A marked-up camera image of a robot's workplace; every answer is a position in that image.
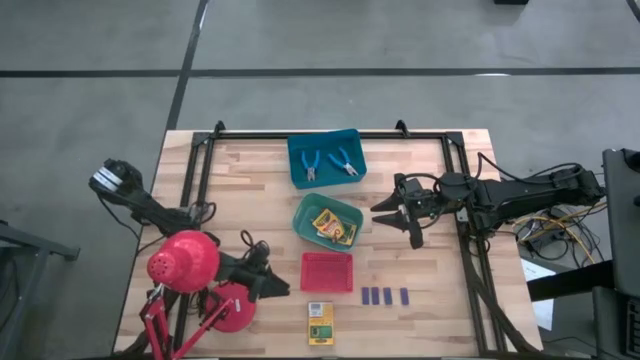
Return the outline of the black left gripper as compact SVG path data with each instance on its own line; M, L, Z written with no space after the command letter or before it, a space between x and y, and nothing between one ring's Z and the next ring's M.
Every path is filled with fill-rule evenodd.
M268 263L244 266L244 285L249 290L248 300L255 303L261 296L265 284L272 283L275 290L272 297L286 297L290 295L290 285L275 273L272 273Z

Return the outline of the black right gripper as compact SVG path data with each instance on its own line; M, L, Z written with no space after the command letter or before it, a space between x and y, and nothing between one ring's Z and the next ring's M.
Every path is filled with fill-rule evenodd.
M372 218L374 223L390 226L409 232L409 241L413 249L424 245L423 229L434 225L440 218L440 203L434 192L402 198L393 192L388 198L370 208L372 212L396 211L391 214Z

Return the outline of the yellow green crayon box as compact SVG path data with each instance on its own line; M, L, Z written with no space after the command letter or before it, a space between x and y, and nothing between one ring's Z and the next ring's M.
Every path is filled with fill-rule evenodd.
M308 344L333 346L335 344L334 306L332 302L308 303Z
M312 225L325 238L337 242L345 235L342 221L328 208L325 208L312 221Z
M355 224L346 223L343 225L343 229L342 236L335 240L335 243L349 247L353 244L358 227Z

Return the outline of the red plastic basket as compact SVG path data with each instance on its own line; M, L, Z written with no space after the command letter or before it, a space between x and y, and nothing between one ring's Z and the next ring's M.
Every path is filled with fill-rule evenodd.
M300 289L319 293L352 292L353 257L339 252L303 253Z

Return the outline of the blue handled pliers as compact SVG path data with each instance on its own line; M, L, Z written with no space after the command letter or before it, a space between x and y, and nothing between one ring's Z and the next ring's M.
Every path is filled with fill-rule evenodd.
M335 154L329 153L328 158L333 165L344 170L349 176L358 176L359 173L351 164L350 157L347 151L343 147L338 148L339 153L341 154L341 159L339 159Z
M316 150L314 152L314 158L312 162L309 162L306 157L306 152L301 152L301 162L306 171L306 178L309 182L313 182L316 180L316 170L319 165L320 160L320 151Z

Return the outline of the green plastic bin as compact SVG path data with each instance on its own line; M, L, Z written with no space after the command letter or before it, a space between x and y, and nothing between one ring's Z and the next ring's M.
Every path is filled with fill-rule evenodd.
M312 221L325 208L331 210L343 225L349 223L358 227L351 246L347 247L332 242L323 237L312 225ZM292 220L292 228L301 238L337 252L349 252L355 247L363 225L364 215L359 208L318 193L309 193L303 197Z

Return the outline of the red desk lamp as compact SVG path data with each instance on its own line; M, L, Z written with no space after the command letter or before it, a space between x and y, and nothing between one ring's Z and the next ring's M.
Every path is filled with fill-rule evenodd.
M179 360L205 332L239 332L254 319L256 304L248 299L249 289L227 283L211 288L222 266L218 245L205 233L185 230L172 235L147 262L147 273L158 286L140 312L154 360ZM204 310L197 330L177 349L169 334L164 291L180 295L203 294Z

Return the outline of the blue plastic bin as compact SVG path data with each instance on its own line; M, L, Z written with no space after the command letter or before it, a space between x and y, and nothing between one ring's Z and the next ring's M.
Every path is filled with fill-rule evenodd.
M287 139L287 147L291 180L298 189L355 183L361 181L367 174L361 137L356 129L290 136ZM329 160L329 153L333 153L341 159L341 154L338 151L339 147L343 147L347 151L351 164L359 173L358 176L349 176ZM316 150L320 151L316 180L309 182L301 162L301 152L305 151L307 160L312 162Z

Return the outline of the white paper sheet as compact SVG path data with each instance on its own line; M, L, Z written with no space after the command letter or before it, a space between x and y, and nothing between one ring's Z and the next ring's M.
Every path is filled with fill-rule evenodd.
M531 261L522 259L521 263L526 281L555 275L554 271L537 265ZM554 300L548 299L533 301L532 304L537 325L547 331L551 331L553 327Z

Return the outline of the black power adapter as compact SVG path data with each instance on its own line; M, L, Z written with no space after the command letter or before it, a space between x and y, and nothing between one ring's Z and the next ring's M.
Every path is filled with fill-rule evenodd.
M565 232L564 231L555 231L555 232L547 232L536 238L530 239L526 242L525 246L528 250L539 251L544 247L553 244L555 242L563 243L565 241Z

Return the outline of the black desk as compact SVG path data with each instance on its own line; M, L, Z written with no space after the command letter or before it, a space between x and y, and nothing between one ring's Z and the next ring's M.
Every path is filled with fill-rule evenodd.
M594 360L640 360L640 151L603 152L612 258L528 283L533 301L589 292Z

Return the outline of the grey metal stand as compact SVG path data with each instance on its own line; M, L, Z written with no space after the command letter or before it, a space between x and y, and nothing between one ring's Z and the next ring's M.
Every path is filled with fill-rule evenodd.
M13 277L16 300L7 317L0 324L0 360L8 360L17 349L26 320L27 308L34 299L48 257L57 254L66 261L75 261L80 253L80 248L65 246L32 235L13 228L4 221L0 221L0 248L13 251L14 255L17 255L18 251L23 251L26 255L33 256L32 267L26 273L23 284L20 284L17 274Z

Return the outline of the black table frame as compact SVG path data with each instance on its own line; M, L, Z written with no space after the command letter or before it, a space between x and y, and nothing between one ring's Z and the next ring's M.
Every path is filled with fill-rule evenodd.
M213 166L214 146L223 140L230 141L285 141L290 136L309 135L337 130L227 130L219 122L212 130L169 131L167 141L180 137L188 141L189 156L186 161L184 184L180 204L187 206L194 202L205 203L207 182ZM470 169L468 153L470 145L476 141L490 146L486 129L439 129L408 130L403 121L398 121L392 130L357 130L362 141L435 141L440 144L444 168L454 170L454 157L458 158L461 170ZM477 339L477 351L480 358L512 359L524 358L535 350L530 348L525 337L515 330L506 316L496 309L497 299L489 265L488 251L482 242L486 239L473 239L468 234L467 213L456 217L456 235L459 238L462 271L469 294L471 324Z

